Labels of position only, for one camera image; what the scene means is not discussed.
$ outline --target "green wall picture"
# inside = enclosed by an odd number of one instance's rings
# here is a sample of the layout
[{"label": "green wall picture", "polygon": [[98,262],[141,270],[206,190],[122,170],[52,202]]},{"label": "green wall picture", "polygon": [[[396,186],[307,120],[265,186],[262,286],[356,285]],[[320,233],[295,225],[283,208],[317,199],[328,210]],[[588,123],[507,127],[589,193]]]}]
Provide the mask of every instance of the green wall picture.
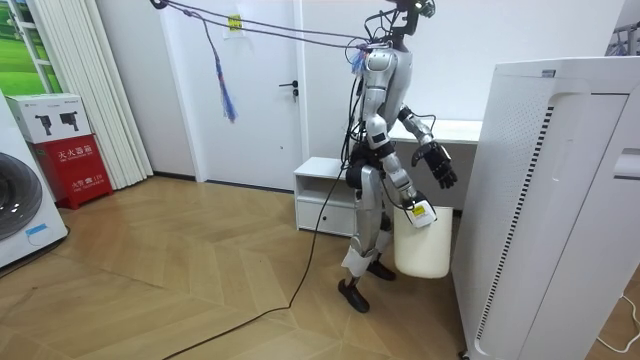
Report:
[{"label": "green wall picture", "polygon": [[[24,21],[33,19],[24,0],[18,0],[18,7]],[[0,0],[0,89],[5,95],[33,95],[45,93],[45,89],[36,72],[36,67],[29,56],[27,46],[19,34],[7,0]],[[47,60],[42,39],[37,31],[29,31],[40,59]],[[44,66],[54,92],[62,92],[51,66]]]}]

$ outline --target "yellow sticker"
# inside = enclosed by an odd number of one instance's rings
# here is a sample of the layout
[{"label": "yellow sticker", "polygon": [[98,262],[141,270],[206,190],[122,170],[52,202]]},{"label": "yellow sticker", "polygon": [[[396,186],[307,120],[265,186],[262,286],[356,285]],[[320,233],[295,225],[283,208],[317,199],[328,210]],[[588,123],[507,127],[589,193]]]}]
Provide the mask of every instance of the yellow sticker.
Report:
[{"label": "yellow sticker", "polygon": [[242,17],[239,14],[229,15],[229,31],[242,30]]},{"label": "yellow sticker", "polygon": [[424,207],[416,206],[415,208],[413,208],[413,210],[411,210],[411,212],[415,216],[420,216],[420,215],[424,214]]}]

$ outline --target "white plastic jug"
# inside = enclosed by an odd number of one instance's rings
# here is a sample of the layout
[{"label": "white plastic jug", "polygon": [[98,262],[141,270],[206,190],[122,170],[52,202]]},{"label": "white plastic jug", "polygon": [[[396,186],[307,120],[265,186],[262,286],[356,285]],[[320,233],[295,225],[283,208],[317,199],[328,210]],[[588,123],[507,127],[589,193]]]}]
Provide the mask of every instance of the white plastic jug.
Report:
[{"label": "white plastic jug", "polygon": [[447,276],[451,262],[453,209],[435,207],[438,220],[416,229],[404,211],[394,211],[396,267],[403,274],[439,279]]}]

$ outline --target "washing machine door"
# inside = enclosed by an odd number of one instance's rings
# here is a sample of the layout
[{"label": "washing machine door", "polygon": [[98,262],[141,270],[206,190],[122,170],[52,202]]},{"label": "washing machine door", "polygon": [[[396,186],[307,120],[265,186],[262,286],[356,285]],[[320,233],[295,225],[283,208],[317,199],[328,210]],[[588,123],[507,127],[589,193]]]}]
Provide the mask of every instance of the washing machine door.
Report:
[{"label": "washing machine door", "polygon": [[22,230],[42,203],[42,184],[22,161],[0,153],[0,241]]}]

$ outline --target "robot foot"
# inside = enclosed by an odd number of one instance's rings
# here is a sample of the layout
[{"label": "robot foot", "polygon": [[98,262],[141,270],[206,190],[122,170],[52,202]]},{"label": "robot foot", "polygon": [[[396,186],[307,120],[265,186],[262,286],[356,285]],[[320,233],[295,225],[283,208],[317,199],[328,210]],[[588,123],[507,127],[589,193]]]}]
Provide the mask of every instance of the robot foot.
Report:
[{"label": "robot foot", "polygon": [[369,312],[369,302],[362,296],[362,294],[360,294],[360,291],[358,291],[358,288],[355,285],[347,286],[345,285],[344,280],[340,280],[340,283],[338,283],[338,290],[345,298],[347,298],[349,304],[351,304],[351,306],[353,306],[353,308],[358,312],[363,314]]},{"label": "robot foot", "polygon": [[367,271],[382,280],[393,281],[396,279],[396,273],[389,270],[386,266],[382,265],[379,260],[372,261],[371,264],[369,264]]}]

